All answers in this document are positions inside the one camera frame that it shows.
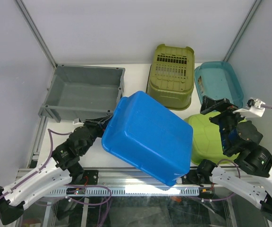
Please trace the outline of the teal translucent container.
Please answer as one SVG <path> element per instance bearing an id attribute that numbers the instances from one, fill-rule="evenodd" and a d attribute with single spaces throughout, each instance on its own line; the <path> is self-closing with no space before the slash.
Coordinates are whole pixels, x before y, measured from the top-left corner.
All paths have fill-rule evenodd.
<path id="1" fill-rule="evenodd" d="M 195 87 L 200 103 L 203 96 L 214 100 L 227 98 L 243 107 L 244 94 L 233 67 L 225 61 L 204 62 L 195 69 Z"/>

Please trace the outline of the lime green basin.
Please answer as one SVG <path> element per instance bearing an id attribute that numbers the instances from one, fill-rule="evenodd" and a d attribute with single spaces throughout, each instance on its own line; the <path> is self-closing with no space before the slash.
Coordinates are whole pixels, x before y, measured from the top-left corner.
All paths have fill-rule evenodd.
<path id="1" fill-rule="evenodd" d="M 198 165 L 203 159 L 218 163 L 222 159 L 233 161 L 237 155 L 228 157 L 223 154 L 219 126 L 210 122 L 210 117 L 215 117 L 219 112 L 206 115 L 194 114 L 184 121 L 193 128 L 192 163 Z"/>

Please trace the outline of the grey plastic crate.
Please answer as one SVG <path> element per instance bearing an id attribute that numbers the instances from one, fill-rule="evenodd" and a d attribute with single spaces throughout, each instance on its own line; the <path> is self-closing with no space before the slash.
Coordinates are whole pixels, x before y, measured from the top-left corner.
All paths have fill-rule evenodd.
<path id="1" fill-rule="evenodd" d="M 125 68 L 58 65 L 39 116 L 56 122 L 110 115 L 124 92 Z"/>

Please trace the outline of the olive slotted basket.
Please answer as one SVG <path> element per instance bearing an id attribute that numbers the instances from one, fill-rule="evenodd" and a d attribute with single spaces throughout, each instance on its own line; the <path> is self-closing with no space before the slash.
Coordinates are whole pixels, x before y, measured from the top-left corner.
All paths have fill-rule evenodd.
<path id="1" fill-rule="evenodd" d="M 191 104 L 194 89 L 195 55 L 191 47 L 156 47 L 146 94 L 163 106 L 177 111 Z"/>

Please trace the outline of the blue plastic tub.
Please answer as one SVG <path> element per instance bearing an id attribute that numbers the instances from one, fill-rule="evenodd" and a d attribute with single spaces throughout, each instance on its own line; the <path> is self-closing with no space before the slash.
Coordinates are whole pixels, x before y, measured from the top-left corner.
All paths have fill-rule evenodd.
<path id="1" fill-rule="evenodd" d="M 171 187 L 190 170 L 193 128 L 143 91 L 120 99 L 103 149 Z"/>

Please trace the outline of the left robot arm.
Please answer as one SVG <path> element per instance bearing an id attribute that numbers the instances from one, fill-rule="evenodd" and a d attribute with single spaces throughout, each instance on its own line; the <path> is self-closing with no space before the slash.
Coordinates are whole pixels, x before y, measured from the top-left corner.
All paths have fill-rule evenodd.
<path id="1" fill-rule="evenodd" d="M 68 138 L 56 148 L 50 148 L 47 159 L 19 180 L 0 186 L 0 221 L 8 225 L 42 196 L 67 184 L 77 184 L 84 178 L 79 160 L 97 138 L 101 138 L 111 115 L 80 123 Z"/>

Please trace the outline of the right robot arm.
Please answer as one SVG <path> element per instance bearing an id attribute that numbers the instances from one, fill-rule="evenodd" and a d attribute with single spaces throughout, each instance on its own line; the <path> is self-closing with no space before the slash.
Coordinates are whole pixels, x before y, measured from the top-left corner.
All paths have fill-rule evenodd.
<path id="1" fill-rule="evenodd" d="M 223 154 L 237 155 L 233 163 L 260 185 L 257 187 L 232 176 L 207 159 L 198 165 L 196 178 L 201 183 L 209 181 L 243 197 L 272 222 L 272 154 L 260 145 L 263 135 L 251 122 L 252 118 L 262 117 L 266 109 L 272 106 L 260 99 L 251 98 L 246 108 L 238 108 L 226 98 L 214 100 L 203 96 L 200 113 L 218 112 L 209 120 L 219 126 Z"/>

